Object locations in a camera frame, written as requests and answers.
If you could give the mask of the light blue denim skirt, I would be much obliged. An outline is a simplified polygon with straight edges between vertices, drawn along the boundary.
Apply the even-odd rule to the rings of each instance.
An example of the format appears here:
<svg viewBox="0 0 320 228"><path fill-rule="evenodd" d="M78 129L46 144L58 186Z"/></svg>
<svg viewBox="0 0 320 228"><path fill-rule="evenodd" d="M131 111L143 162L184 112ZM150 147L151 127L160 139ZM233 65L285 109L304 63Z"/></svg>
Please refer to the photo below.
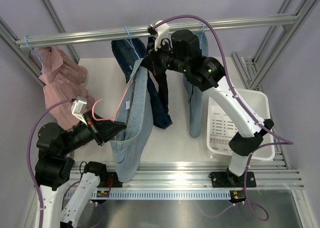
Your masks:
<svg viewBox="0 0 320 228"><path fill-rule="evenodd" d="M142 59L134 68L141 66L141 62ZM130 181L135 176L143 149L153 129L150 96L146 90L147 78L144 71L133 71L129 82L131 80L132 85L115 119L124 122L126 129L110 141L115 170L118 180L122 183Z"/></svg>

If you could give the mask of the pink wire hanger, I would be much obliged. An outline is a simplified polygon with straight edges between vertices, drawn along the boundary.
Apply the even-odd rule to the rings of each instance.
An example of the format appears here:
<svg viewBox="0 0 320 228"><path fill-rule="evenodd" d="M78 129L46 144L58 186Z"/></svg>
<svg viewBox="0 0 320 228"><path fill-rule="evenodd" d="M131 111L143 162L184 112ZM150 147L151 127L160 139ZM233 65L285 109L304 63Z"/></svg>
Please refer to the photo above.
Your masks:
<svg viewBox="0 0 320 228"><path fill-rule="evenodd" d="M126 85L108 85L103 89L102 97L93 104L93 118L96 121L115 121L132 83L131 80Z"/></svg>

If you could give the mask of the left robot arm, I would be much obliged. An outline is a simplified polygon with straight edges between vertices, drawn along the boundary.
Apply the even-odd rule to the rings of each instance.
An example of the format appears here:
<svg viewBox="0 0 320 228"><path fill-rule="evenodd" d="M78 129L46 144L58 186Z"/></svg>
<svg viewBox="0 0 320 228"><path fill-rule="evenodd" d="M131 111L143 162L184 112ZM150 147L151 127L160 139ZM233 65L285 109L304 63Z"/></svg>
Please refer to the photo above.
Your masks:
<svg viewBox="0 0 320 228"><path fill-rule="evenodd" d="M69 131L57 123L47 123L38 132L39 149L35 165L35 181L38 194L36 226L39 228L76 228L80 216L96 188L105 188L108 198L112 188L121 188L115 172L109 172L106 164L86 162L76 190L67 205L63 201L70 189L69 180L74 159L69 153L95 141L102 146L126 128L118 121L94 119L90 112Z"/></svg>

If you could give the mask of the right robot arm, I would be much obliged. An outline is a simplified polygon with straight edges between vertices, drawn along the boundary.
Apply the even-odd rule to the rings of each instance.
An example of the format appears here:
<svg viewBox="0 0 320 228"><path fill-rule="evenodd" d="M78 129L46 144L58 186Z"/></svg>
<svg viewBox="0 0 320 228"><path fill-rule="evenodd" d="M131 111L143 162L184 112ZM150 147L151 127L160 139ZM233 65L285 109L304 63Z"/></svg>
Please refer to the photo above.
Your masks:
<svg viewBox="0 0 320 228"><path fill-rule="evenodd" d="M204 44L190 30L183 29L167 36L148 37L146 56L142 66L147 68L158 83L158 94L165 112L169 110L169 90L166 71L181 73L187 81L205 92L229 116L237 128L229 141L231 161L222 173L225 186L245 185L247 166L252 153L260 148L264 135L274 126L272 119L256 114L234 88L226 66L217 59L203 55Z"/></svg>

